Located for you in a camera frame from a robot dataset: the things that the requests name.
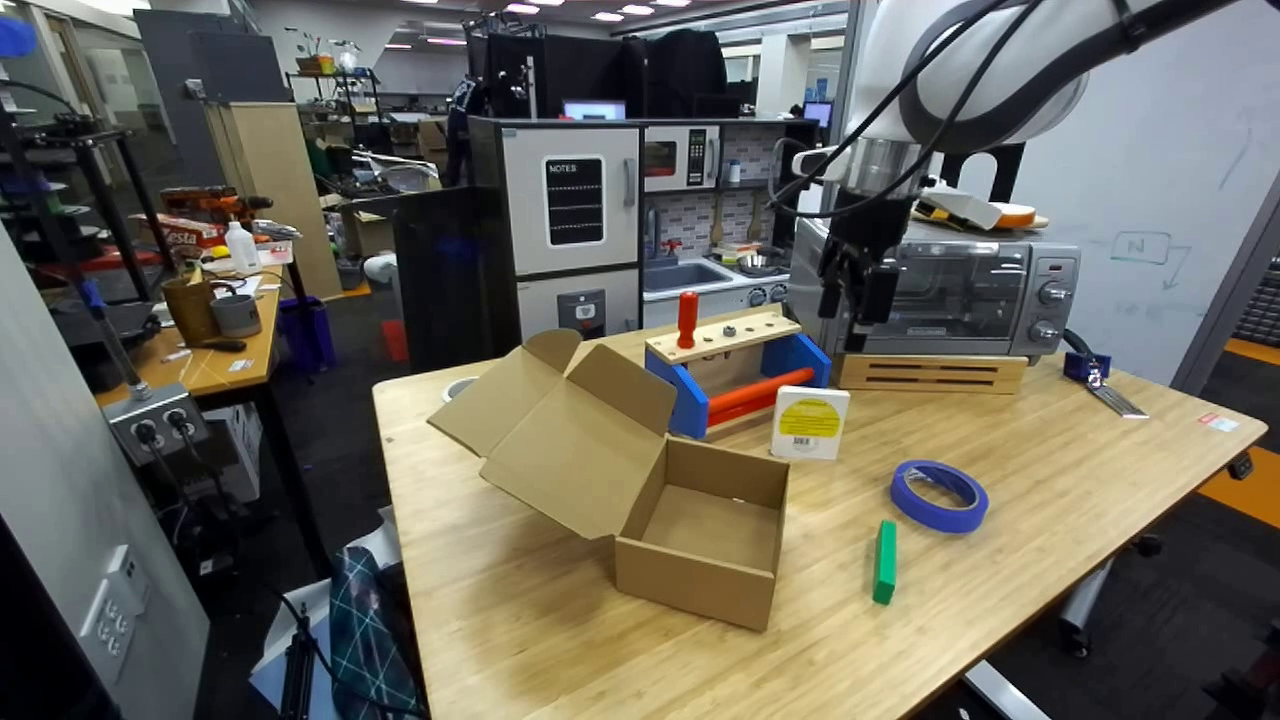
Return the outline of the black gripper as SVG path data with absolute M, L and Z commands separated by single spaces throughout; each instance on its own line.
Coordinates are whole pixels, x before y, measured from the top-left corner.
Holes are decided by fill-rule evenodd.
M 859 287 L 859 320 L 883 323 L 892 313 L 898 272 L 883 264 L 883 251 L 903 239 L 909 198 L 875 198 L 840 193 L 831 209 L 831 229 L 819 256 L 819 320 L 834 320 L 843 287 Z

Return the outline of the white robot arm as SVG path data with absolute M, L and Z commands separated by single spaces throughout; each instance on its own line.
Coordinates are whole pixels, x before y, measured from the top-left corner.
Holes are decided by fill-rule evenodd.
M 1048 132 L 1080 80 L 1233 0 L 878 0 L 847 84 L 847 129 L 809 181 L 834 184 L 825 287 L 852 323 L 888 313 L 925 163 Z

